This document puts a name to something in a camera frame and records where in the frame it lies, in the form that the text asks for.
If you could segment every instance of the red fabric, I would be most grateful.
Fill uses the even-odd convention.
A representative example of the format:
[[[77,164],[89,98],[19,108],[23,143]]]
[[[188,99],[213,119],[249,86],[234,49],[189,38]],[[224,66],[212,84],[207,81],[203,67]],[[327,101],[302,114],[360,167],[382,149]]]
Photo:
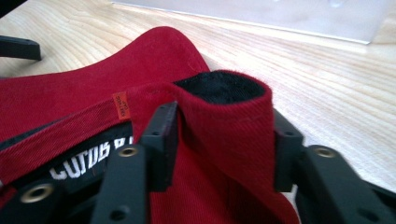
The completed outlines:
[[[64,118],[1,151],[0,180],[9,184],[122,122],[112,94],[126,91],[135,141],[157,106],[179,104],[174,182],[165,193],[150,194],[152,223],[298,223],[273,190],[271,90],[255,80],[266,89],[263,97],[212,105],[171,83],[207,70],[183,34],[161,27],[100,63],[0,82],[0,141]]]

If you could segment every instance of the screw hole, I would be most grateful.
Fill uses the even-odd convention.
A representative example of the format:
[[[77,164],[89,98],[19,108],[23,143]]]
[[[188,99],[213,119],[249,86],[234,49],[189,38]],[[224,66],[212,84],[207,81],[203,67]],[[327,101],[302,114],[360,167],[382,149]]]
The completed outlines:
[[[364,218],[366,218],[366,219],[368,219],[368,220],[370,220],[370,221],[372,221],[372,222],[377,222],[377,221],[379,221],[379,217],[378,217],[375,213],[370,212],[370,211],[368,211],[368,210],[366,210],[366,209],[359,208],[359,209],[358,209],[358,213],[359,213],[359,215],[361,215],[362,217],[364,217]]]
[[[113,221],[124,220],[129,213],[129,209],[126,206],[121,206],[119,209],[113,210],[110,213],[110,219]]]
[[[37,203],[41,200],[46,199],[53,192],[53,186],[51,184],[37,185],[21,196],[21,202],[23,203]]]
[[[127,147],[119,152],[121,157],[132,157],[136,155],[138,150],[134,147]]]
[[[315,152],[318,154],[318,156],[321,157],[326,157],[326,158],[335,157],[335,154],[327,148],[315,148]]]

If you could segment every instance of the red cap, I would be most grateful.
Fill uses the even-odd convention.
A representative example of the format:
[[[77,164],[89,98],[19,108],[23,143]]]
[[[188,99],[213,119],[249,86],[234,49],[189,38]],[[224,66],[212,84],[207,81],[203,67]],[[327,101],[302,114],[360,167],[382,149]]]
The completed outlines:
[[[273,188],[271,90],[235,72],[210,73],[168,27],[75,71],[0,81],[0,203],[15,181],[111,127],[132,122],[137,141],[154,110],[172,101],[180,143],[172,187],[150,193],[152,223],[298,223]]]

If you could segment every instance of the black plastic bracket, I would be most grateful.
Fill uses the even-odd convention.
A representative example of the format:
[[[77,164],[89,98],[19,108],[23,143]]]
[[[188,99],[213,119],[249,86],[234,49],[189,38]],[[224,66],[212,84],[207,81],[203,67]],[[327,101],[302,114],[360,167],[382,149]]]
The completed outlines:
[[[291,192],[294,180],[291,176],[294,158],[302,152],[303,135],[277,110],[275,116],[276,175],[275,189]]]
[[[0,35],[0,57],[40,61],[40,46],[33,40]]]
[[[147,149],[119,148],[108,162],[91,223],[145,224],[148,214]]]
[[[361,180],[334,149],[304,147],[303,136],[277,111],[275,119],[275,189],[290,192],[298,186],[303,224],[396,223],[396,194]]]
[[[1,210],[0,223],[57,223],[64,214],[64,188],[55,180],[39,180],[18,191]]]
[[[144,146],[149,153],[150,191],[165,191],[171,185],[177,143],[177,103],[161,105],[139,139],[139,145]]]

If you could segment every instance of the wooden table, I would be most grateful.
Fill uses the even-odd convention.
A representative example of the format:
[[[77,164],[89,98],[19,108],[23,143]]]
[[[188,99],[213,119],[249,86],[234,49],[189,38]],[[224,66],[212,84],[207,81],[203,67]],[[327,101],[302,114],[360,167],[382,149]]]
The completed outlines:
[[[0,20],[0,35],[37,41],[43,60],[2,58],[0,76],[77,69],[163,25],[183,32],[211,69],[268,83],[307,145],[339,150],[362,178],[396,191],[396,4],[364,46],[108,0],[29,0]]]

